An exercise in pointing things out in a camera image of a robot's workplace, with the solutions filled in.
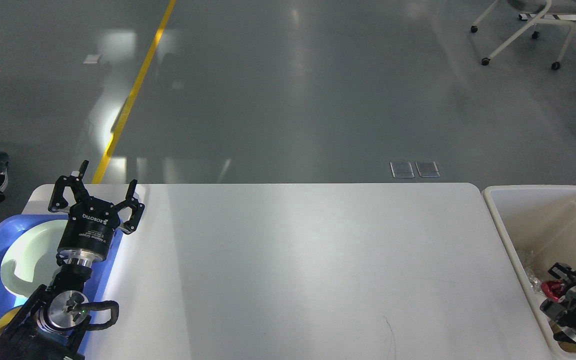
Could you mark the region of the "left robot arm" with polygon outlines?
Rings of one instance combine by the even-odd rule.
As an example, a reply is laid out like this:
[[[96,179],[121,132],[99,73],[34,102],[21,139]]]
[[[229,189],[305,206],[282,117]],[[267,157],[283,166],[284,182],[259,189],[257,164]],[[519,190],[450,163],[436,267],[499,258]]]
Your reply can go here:
[[[107,330],[119,319],[116,301],[90,301],[84,289],[94,264],[107,259],[116,232],[134,233],[146,206],[136,195],[137,179],[119,203],[89,194],[83,183],[88,166],[83,161],[55,181],[47,209],[67,215],[55,253],[58,271],[0,318],[0,360],[83,360],[86,333]]]

